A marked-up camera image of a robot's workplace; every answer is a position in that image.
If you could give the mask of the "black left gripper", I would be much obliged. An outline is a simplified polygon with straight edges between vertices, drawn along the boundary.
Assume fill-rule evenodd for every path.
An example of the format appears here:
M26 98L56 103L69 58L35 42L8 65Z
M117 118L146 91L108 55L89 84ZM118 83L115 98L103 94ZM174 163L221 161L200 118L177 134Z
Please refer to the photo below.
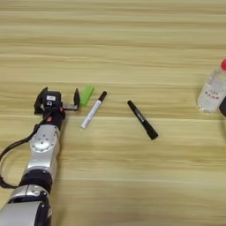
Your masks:
M51 124L56 126L58 129L61 129L63 121L65 119L65 110L77 111L79 109L80 104L80 96L79 90L76 89L73 96L73 104L64 105L63 107L54 107L54 108L46 108L45 110L41 107L43 104L43 96L44 93L47 92L48 89L45 87L38 94L36 101L34 103L34 114L40 115L43 113L44 124Z

